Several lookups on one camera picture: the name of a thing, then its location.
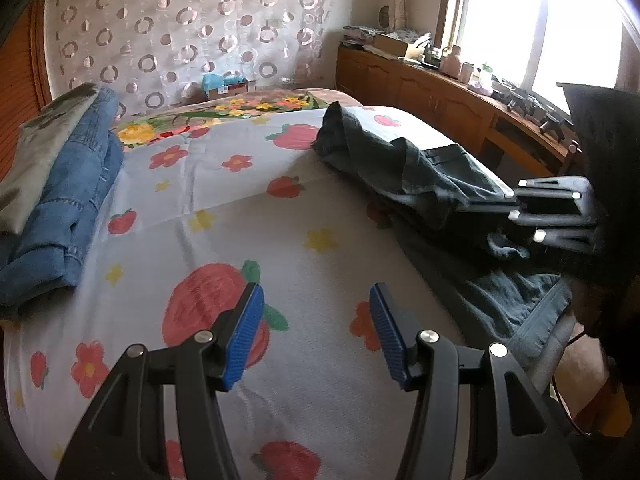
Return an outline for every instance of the screw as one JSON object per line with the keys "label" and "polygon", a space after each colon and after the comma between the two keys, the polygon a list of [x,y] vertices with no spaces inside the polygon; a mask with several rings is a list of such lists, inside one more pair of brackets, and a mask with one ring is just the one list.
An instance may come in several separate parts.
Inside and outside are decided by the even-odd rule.
{"label": "screw", "polygon": [[420,332],[420,339],[425,343],[435,343],[440,336],[435,330],[423,330]]}
{"label": "screw", "polygon": [[213,339],[213,334],[209,330],[200,330],[199,332],[196,332],[196,335],[193,336],[193,338],[198,343],[204,344],[204,343],[208,343]]}
{"label": "screw", "polygon": [[143,353],[145,353],[145,348],[142,345],[131,345],[127,348],[127,356],[129,357],[140,357]]}
{"label": "screw", "polygon": [[505,355],[507,355],[508,350],[507,347],[502,343],[492,343],[491,346],[489,346],[489,352],[491,352],[496,357],[504,357]]}

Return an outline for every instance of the blue gripper pad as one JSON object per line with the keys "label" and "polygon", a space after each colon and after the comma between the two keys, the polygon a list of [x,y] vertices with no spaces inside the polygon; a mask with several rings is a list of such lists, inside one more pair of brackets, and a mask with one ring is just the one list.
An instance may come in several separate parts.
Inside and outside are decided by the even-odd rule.
{"label": "blue gripper pad", "polygon": [[222,375],[222,383],[227,390],[242,378],[263,311],[264,291],[260,285],[256,285],[226,347],[226,367]]}
{"label": "blue gripper pad", "polygon": [[383,296],[385,293],[387,290],[384,283],[372,286],[369,292],[369,309],[391,378],[397,381],[400,388],[404,390],[408,387],[410,380],[406,346],[386,304]]}

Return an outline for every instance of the floral bedsheet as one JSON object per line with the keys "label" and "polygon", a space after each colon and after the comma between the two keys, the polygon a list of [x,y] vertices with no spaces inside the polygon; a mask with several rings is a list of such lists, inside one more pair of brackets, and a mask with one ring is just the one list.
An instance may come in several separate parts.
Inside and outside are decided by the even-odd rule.
{"label": "floral bedsheet", "polygon": [[[394,108],[350,110],[386,140],[450,143]],[[425,326],[462,339],[385,213],[310,149],[323,115],[238,120],[125,154],[81,285],[38,298],[4,338],[11,422],[46,478],[129,345],[180,343],[232,308],[247,282],[264,287],[268,306],[244,377],[218,397],[241,478],[394,478],[415,395],[389,376],[370,287],[386,282]],[[166,450],[183,480],[174,402],[169,392]]]}
{"label": "floral bedsheet", "polygon": [[296,110],[317,110],[327,108],[333,101],[340,101],[343,106],[360,105],[347,94],[322,88],[255,91],[136,119],[114,127],[113,131],[117,133],[123,149],[129,151],[175,135],[186,134],[196,139],[205,135],[212,126],[227,121]]}

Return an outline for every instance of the cardboard box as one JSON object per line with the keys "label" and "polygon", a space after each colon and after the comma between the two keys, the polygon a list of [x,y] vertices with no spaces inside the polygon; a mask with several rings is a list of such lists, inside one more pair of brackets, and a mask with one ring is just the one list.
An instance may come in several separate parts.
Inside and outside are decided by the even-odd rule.
{"label": "cardboard box", "polygon": [[412,44],[390,38],[384,34],[376,34],[376,37],[373,39],[373,46],[394,56],[408,57],[409,59],[419,59],[420,56],[424,54],[424,47],[413,46]]}
{"label": "cardboard box", "polygon": [[209,90],[209,101],[216,101],[218,99],[224,99],[225,97],[231,97],[238,94],[245,94],[247,92],[253,92],[254,90],[255,81],[247,81],[246,83],[240,83],[237,85],[214,88],[213,90]]}

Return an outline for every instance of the wooden headboard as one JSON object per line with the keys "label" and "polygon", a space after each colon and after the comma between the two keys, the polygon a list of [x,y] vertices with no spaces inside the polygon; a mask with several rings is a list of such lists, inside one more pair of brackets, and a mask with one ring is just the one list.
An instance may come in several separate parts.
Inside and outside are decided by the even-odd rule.
{"label": "wooden headboard", "polygon": [[43,24],[44,0],[32,0],[0,46],[0,180],[14,160],[18,127],[51,102]]}

